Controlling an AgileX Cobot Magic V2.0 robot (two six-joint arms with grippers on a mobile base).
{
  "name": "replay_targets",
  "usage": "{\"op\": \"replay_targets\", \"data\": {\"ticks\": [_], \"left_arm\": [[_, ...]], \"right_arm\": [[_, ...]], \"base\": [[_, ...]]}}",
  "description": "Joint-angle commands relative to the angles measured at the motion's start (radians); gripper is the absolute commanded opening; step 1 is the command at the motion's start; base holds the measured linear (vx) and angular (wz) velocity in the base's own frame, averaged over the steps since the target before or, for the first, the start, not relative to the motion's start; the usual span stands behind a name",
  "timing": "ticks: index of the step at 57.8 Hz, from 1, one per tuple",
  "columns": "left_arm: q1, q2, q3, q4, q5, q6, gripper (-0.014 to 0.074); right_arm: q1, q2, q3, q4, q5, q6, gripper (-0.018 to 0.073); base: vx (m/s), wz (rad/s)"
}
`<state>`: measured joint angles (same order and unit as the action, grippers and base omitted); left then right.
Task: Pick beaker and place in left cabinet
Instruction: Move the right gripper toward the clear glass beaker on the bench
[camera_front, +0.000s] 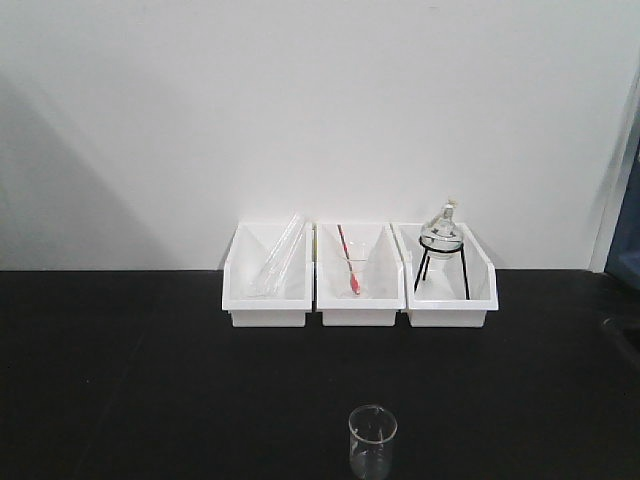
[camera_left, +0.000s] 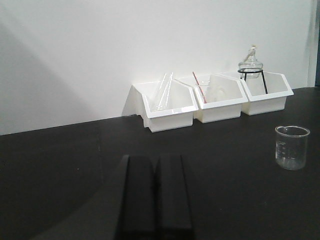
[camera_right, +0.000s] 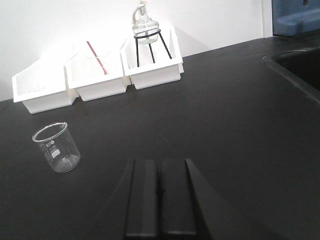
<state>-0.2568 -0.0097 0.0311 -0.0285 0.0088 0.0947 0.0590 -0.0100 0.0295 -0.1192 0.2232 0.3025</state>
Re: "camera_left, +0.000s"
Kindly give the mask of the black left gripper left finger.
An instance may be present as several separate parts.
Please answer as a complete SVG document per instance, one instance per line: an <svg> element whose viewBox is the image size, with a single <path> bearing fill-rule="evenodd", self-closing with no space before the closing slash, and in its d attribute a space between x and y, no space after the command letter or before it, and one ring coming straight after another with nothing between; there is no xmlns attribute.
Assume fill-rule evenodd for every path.
<svg viewBox="0 0 320 240"><path fill-rule="evenodd" d="M118 240L155 240L156 183L147 156L127 155Z"/></svg>

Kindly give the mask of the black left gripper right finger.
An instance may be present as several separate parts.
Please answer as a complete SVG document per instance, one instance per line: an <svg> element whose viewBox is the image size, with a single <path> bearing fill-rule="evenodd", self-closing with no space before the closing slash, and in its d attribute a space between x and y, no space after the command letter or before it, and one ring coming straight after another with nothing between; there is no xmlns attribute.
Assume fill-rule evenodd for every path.
<svg viewBox="0 0 320 240"><path fill-rule="evenodd" d="M156 230L159 240L193 240L194 226L182 157L164 154L156 169Z"/></svg>

